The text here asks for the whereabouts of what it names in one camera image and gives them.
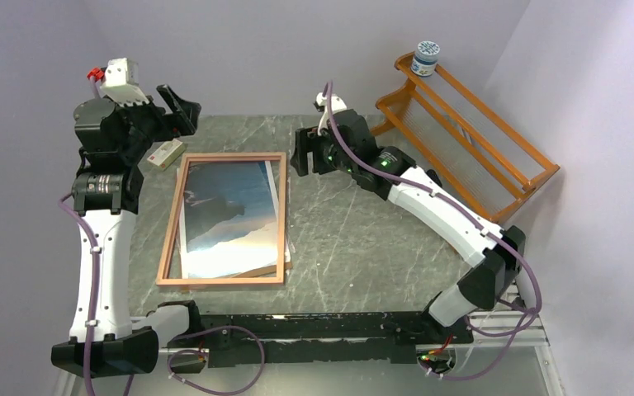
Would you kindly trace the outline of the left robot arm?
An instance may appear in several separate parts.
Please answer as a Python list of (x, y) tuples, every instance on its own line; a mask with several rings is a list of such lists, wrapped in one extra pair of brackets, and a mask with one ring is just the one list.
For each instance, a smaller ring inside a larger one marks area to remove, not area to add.
[(83, 378), (151, 372), (159, 348), (176, 340), (196, 345), (203, 335), (195, 304), (165, 303), (139, 323), (130, 318), (130, 245), (144, 182), (140, 161), (156, 142), (196, 132), (200, 104), (157, 88), (136, 104), (111, 94), (79, 105), (73, 113), (80, 166), (67, 212), (78, 224), (81, 262), (77, 308), (69, 338), (52, 347), (51, 363)]

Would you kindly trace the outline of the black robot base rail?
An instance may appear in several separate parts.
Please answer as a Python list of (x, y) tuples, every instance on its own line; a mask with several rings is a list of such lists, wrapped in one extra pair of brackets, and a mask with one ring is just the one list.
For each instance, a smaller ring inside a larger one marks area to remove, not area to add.
[(167, 346), (204, 349), (211, 368), (389, 361), (409, 364), (431, 349), (474, 340), (463, 320), (450, 327), (419, 311), (361, 313), (194, 313)]

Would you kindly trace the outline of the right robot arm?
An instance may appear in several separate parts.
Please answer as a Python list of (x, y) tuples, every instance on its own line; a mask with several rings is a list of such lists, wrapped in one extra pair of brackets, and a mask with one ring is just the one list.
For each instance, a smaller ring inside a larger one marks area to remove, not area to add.
[(468, 314), (491, 310), (521, 270), (519, 248), (525, 236), (519, 228), (503, 229), (483, 218), (443, 190), (434, 170), (421, 168), (399, 148), (380, 146), (354, 110), (296, 130), (291, 165), (301, 177), (348, 174), (363, 190), (426, 224), (469, 266), (424, 310), (421, 332), (431, 342), (443, 341)]

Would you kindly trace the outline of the copper wooden picture frame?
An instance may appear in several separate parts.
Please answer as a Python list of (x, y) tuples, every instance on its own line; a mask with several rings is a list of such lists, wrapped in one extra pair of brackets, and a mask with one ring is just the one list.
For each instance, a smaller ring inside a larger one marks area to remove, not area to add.
[[(178, 252), (179, 213), (182, 205), (182, 188), (185, 185), (187, 169), (192, 162), (224, 162), (224, 161), (276, 161), (279, 180), (277, 182), (278, 209), (278, 246), (277, 271), (273, 276), (251, 278), (215, 278), (215, 279), (184, 279), (180, 271), (180, 255)], [(177, 181), (171, 206), (170, 218), (163, 243), (162, 255), (159, 262), (156, 284), (158, 286), (173, 286), (183, 290), (203, 288), (216, 285), (246, 286), (246, 285), (281, 285), (285, 278), (286, 264), (290, 259), (286, 256), (289, 250), (286, 240), (286, 190), (287, 164), (286, 154), (273, 153), (185, 153), (177, 170)]]

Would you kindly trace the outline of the mountain landscape photo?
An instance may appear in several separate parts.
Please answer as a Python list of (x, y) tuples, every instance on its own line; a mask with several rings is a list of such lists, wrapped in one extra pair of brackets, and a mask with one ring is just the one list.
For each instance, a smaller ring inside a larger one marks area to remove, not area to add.
[(178, 219), (182, 278), (234, 278), (277, 266), (277, 164), (190, 163)]

